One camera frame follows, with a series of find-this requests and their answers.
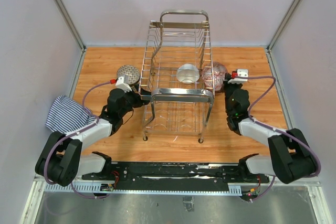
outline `wooden table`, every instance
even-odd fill
[[[237,68],[249,69],[250,76],[270,75],[263,48],[213,48],[213,60],[223,63],[229,72]],[[88,48],[79,76],[74,99],[82,97],[92,86],[116,77],[122,65],[134,65],[141,70],[144,48]],[[271,84],[271,80],[250,80],[244,85],[249,91],[250,102],[256,100]],[[106,85],[93,90],[86,99],[86,106],[99,115],[107,104],[109,91]],[[258,120],[276,127],[286,128],[275,88],[253,109]],[[269,154],[268,148],[248,137],[231,132],[226,124],[224,94],[215,97],[209,124],[200,144],[195,136],[151,136],[142,140],[143,108],[135,109],[134,116],[116,134],[98,141],[83,151],[105,153],[114,161],[151,162],[237,162],[252,153]]]

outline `gray floor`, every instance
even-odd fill
[[[114,194],[104,200],[45,193],[35,224],[53,223],[305,223],[316,224],[305,187],[273,187],[253,204],[233,196],[195,196],[188,212],[180,195]]]

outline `patterned bowl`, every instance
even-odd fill
[[[225,73],[227,73],[226,67],[219,63],[214,61],[213,62],[213,71],[214,71],[214,82],[215,82],[215,92],[221,92],[224,79],[225,79]],[[205,84],[206,88],[211,88],[211,68],[204,68],[202,70],[202,79]]]

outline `rack handle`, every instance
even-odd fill
[[[160,16],[160,22],[162,22],[162,18],[164,15],[167,15],[167,14],[179,14],[179,15],[203,15],[205,18],[206,18],[206,21],[208,22],[209,21],[209,16],[208,16],[208,13],[204,10],[179,10],[179,9],[167,9],[167,10],[164,10],[162,13],[161,13],[161,16]]]

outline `wire shelf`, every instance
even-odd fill
[[[166,14],[201,14],[206,21],[162,22]],[[198,69],[192,83],[180,82],[176,76],[179,67],[186,63]],[[207,73],[207,78],[202,78],[201,73]],[[203,140],[214,101],[213,80],[206,12],[163,12],[160,22],[150,22],[139,82],[142,99],[151,101],[144,111],[144,139],[146,133],[178,133],[198,135]]]

